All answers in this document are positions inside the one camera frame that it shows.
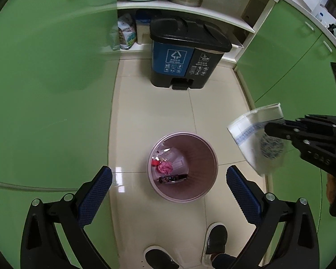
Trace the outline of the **orange gloved hand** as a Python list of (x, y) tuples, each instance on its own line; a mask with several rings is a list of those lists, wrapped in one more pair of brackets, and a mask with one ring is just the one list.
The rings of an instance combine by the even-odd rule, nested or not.
[(327, 174), (327, 199), (332, 204), (336, 197), (336, 178), (331, 174)]

